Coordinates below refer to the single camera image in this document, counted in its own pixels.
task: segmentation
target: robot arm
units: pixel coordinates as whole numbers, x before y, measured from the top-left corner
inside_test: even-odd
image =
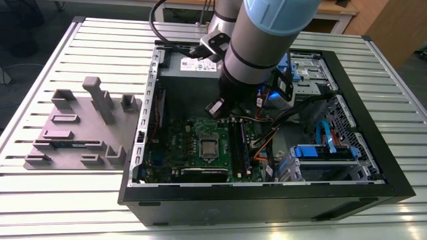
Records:
[[[226,34],[234,27],[223,55],[219,99],[206,108],[215,119],[229,117],[239,103],[254,99],[322,0],[245,0],[234,23],[241,2],[218,0],[210,26],[210,32],[217,28]]]

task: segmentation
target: gray fixture block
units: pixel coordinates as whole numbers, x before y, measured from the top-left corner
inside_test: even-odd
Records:
[[[51,121],[57,124],[62,124],[62,123],[77,124],[81,122],[81,118],[77,114],[57,114],[53,116]]]
[[[106,158],[113,165],[125,165],[127,159],[127,151],[123,146],[119,146],[118,153],[115,152],[113,146],[107,147]]]
[[[38,140],[35,140],[33,142],[33,146],[39,150],[39,151],[43,151],[43,150],[55,150],[55,147],[53,146],[51,143],[49,142],[38,142]]]
[[[101,85],[102,85],[102,80],[99,77],[95,77],[95,76],[86,77],[83,81],[83,88],[91,94],[93,101],[94,101],[93,104],[95,106],[95,109],[99,111],[106,124],[110,125],[115,123],[115,117],[114,117],[111,105],[110,105],[111,98],[109,94],[110,100],[109,99],[106,100],[106,93],[102,91]]]
[[[53,159],[43,153],[30,154],[26,157],[26,164],[31,165],[49,165]]]
[[[69,130],[46,130],[42,134],[45,139],[74,139],[74,132]]]
[[[137,111],[125,112],[123,99],[111,98],[107,91],[101,91],[101,94],[102,102],[106,103],[115,119],[114,123],[106,124],[101,112],[94,109],[91,97],[69,100],[69,109],[55,106],[26,158],[26,169],[123,169],[127,153],[134,145],[143,102],[130,95],[127,99],[135,100]]]
[[[71,101],[77,100],[74,92],[70,89],[58,89],[53,96],[53,103],[58,109],[71,109]]]
[[[139,105],[137,104],[137,99],[133,94],[123,94],[121,104],[123,112],[126,113],[133,113],[139,110]]]
[[[101,143],[86,143],[85,145],[90,151],[106,151],[107,149],[107,144],[105,141],[101,141]]]
[[[99,154],[82,154],[81,162],[85,165],[103,165],[105,161]]]

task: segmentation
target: aluminum table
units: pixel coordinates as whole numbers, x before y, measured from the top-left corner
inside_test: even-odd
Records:
[[[91,239],[414,239],[427,236],[427,114],[376,44],[361,36],[303,32],[298,49],[335,51],[417,196],[341,221],[146,227],[118,205],[122,171],[26,170],[54,107],[57,89],[89,96],[99,76],[111,97],[143,98],[155,34],[145,21],[73,22],[0,137],[0,238]],[[158,23],[171,40],[198,41],[206,29]]]

